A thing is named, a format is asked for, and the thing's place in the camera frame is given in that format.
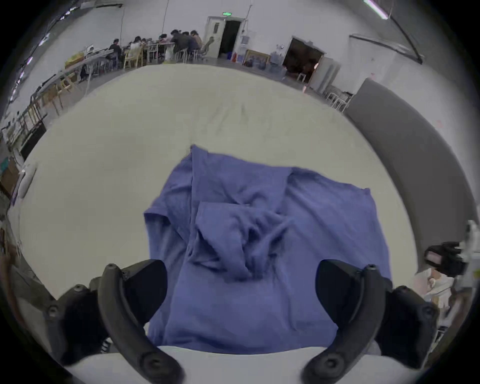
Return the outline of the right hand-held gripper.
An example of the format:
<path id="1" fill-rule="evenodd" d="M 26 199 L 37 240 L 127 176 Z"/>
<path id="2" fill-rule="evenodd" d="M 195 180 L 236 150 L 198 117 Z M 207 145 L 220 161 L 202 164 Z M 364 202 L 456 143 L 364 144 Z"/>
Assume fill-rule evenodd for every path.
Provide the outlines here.
<path id="1" fill-rule="evenodd" d="M 425 250 L 425 263 L 448 277 L 455 277 L 453 291 L 470 291 L 475 298 L 480 282 L 480 230 L 477 223 L 468 220 L 465 239 L 443 242 Z"/>

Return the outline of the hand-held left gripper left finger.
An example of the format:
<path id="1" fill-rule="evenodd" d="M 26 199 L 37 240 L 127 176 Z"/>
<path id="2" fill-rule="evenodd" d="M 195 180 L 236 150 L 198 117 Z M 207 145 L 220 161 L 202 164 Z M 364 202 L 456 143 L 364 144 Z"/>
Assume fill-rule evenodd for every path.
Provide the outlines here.
<path id="1" fill-rule="evenodd" d="M 109 263 L 87 287 L 77 284 L 44 310 L 50 353 L 71 366 L 99 353 L 106 339 L 148 382 L 180 384 L 184 371 L 176 359 L 153 345 L 144 326 L 167 296 L 168 273 L 161 260 L 126 268 Z"/>

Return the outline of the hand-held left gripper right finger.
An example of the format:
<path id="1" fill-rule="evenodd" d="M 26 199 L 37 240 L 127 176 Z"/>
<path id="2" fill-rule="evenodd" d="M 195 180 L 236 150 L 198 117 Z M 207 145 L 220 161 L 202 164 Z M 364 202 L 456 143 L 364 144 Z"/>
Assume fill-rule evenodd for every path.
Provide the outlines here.
<path id="1" fill-rule="evenodd" d="M 409 287 L 393 288 L 374 264 L 322 260 L 315 292 L 336 324 L 333 342 L 302 370 L 304 384 L 334 384 L 376 342 L 380 355 L 420 369 L 435 339 L 439 309 Z"/>

